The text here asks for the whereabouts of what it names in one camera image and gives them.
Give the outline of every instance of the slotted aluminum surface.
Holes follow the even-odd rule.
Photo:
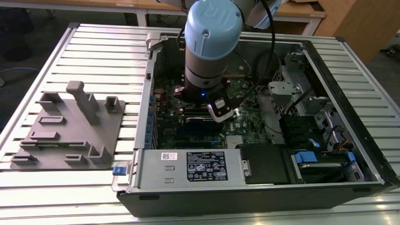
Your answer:
[[[58,91],[62,98],[69,80],[85,82],[96,99],[116,95],[128,105],[118,134],[114,162],[130,160],[140,97],[146,68],[145,37],[150,31],[177,29],[81,24],[68,29],[33,83],[22,104],[0,136],[0,224],[106,223],[228,223],[228,224],[396,224],[400,221],[400,189],[377,197],[356,199],[329,210],[273,212],[204,217],[134,218],[110,190],[110,171],[8,172],[20,139],[28,134],[37,113],[34,103],[42,91]],[[269,37],[242,33],[244,37]],[[340,87],[364,121],[388,161],[400,174],[398,108],[344,43],[329,37],[277,35],[306,39],[325,61]],[[126,178],[118,184],[128,183]]]

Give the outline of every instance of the power supply label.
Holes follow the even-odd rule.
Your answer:
[[[189,182],[228,180],[225,162],[222,151],[186,152]]]

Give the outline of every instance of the green circuit board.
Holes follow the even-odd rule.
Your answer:
[[[233,117],[218,124],[213,122],[205,105],[196,107],[173,97],[173,86],[180,83],[181,80],[173,79],[158,79],[154,82],[157,149],[224,149],[229,135],[241,135],[244,143],[266,142],[256,94],[234,109]],[[249,89],[249,82],[232,79],[226,94],[232,98],[244,95]]]

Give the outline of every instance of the sticker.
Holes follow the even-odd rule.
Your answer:
[[[324,15],[317,15],[317,14],[310,14],[309,16],[310,16],[310,17],[321,17],[321,18],[325,17]]]
[[[176,152],[173,152],[173,153],[162,152],[161,153],[161,160],[177,160],[177,153]]]
[[[222,151],[186,152],[186,164],[189,182],[228,180]]]
[[[116,4],[117,6],[128,6],[128,7],[133,7],[133,5],[132,4]]]

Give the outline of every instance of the barcode sticker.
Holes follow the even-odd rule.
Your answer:
[[[161,153],[161,160],[177,160],[177,153],[176,152],[173,152],[173,153],[162,152]]]
[[[117,6],[133,7],[133,4],[116,4]]]

